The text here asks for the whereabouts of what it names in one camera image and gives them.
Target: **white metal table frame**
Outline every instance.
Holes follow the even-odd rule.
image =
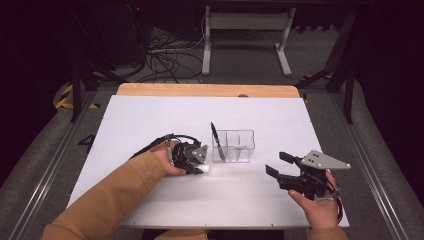
[[[291,70],[284,53],[284,47],[293,22],[295,8],[290,8],[288,13],[217,13],[211,12],[206,6],[205,12],[205,48],[203,52],[202,74],[210,72],[211,60],[211,29],[267,29],[283,30],[279,43],[275,43],[275,50],[280,60],[284,76],[291,76]]]

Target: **dark floor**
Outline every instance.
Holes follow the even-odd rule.
[[[333,29],[292,31],[286,55],[293,76],[286,78],[273,49],[279,33],[260,33],[250,41],[231,34],[218,35],[212,41],[210,75],[182,82],[292,85],[301,76],[312,75],[323,68],[336,37]],[[201,46],[186,52],[200,58],[203,55]],[[193,72],[201,69],[201,63],[191,56],[179,56],[178,61]],[[118,73],[126,71],[129,70],[121,69]],[[151,72],[145,67],[129,80],[136,82]],[[165,81],[169,74],[162,76],[164,78],[159,76],[149,81]],[[352,165],[348,173],[334,172],[343,187],[343,204],[351,225],[345,229],[348,237],[424,239],[424,209],[379,134],[360,86],[355,86],[354,123],[349,125],[340,114],[343,92],[327,94],[323,88],[326,81],[320,80],[301,92],[308,95],[306,106],[324,153]],[[96,134],[110,96],[117,88],[113,82],[102,81],[97,92],[84,91],[85,105],[97,103],[100,108],[84,111],[73,124],[70,123],[72,110],[58,109],[0,189],[0,239],[8,239],[12,233],[11,239],[39,239],[44,226],[64,210],[87,157],[87,146],[78,143]],[[43,178],[46,169],[54,167],[51,162],[57,163],[57,171],[47,176],[52,180],[51,185],[39,185],[46,183],[40,181],[46,179]],[[34,199],[31,198],[34,192],[45,195]],[[26,208],[24,219],[28,221],[20,221]],[[114,239],[140,239],[142,233],[141,229],[119,229]],[[285,239],[305,239],[304,229],[286,230]]]

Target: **sleeve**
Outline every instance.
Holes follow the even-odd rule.
[[[166,175],[147,151],[110,173],[44,229],[48,239],[108,239]]]
[[[306,229],[308,240],[347,240],[347,236],[341,227],[327,229]]]

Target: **gray carpet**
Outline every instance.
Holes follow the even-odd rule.
[[[211,72],[208,76],[199,76],[203,83],[224,84],[270,84],[292,85],[300,76],[312,75],[321,70],[337,36],[334,30],[292,31],[286,47],[286,55],[293,76],[283,76],[278,58],[273,50],[274,39],[279,33],[265,32],[255,40],[243,40],[234,35],[220,34],[212,40]],[[202,57],[201,46],[187,52]],[[199,71],[201,64],[189,56],[180,56],[178,60],[189,66],[193,71]],[[143,69],[130,81],[137,81],[152,73]],[[195,79],[182,82],[195,83]],[[357,149],[352,144],[344,119],[338,114],[338,107],[333,99],[339,99],[342,93],[329,95],[322,86],[326,80],[320,80],[302,92],[307,93],[309,111],[312,123],[324,153],[351,163],[348,172],[334,171],[333,174],[343,188],[343,203],[351,227],[346,229],[350,239],[424,239],[424,209],[406,182],[402,173],[390,154],[384,140],[376,129],[366,108],[361,89],[356,85],[352,117],[353,128],[369,156],[370,165],[375,170],[385,193],[392,204],[396,217],[402,224],[405,234],[396,237],[379,205],[378,194],[370,187],[369,179],[365,177],[364,169],[359,164]],[[39,239],[44,226],[62,212],[69,200],[69,193],[77,181],[79,172],[87,157],[87,146],[78,142],[96,134],[106,110],[110,96],[115,94],[117,85],[113,82],[101,82],[92,103],[99,103],[99,109],[89,109],[81,118],[70,139],[69,148],[64,153],[64,159],[53,184],[47,191],[36,215],[23,233],[21,239]],[[61,140],[71,124],[71,109],[59,109],[37,139],[28,148],[8,180],[0,189],[0,239],[8,239],[19,217],[31,199],[45,169],[57,154]],[[140,239],[141,229],[119,229],[113,239]],[[285,239],[305,239],[304,229],[291,229],[285,233]]]

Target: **person's left hand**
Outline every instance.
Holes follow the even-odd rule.
[[[171,141],[171,150],[174,149],[175,145],[177,145],[178,141]],[[165,168],[166,173],[171,175],[184,175],[186,171],[181,168],[176,168],[171,165],[168,158],[167,146],[165,142],[161,142],[158,145],[152,147],[150,151],[159,159]]]

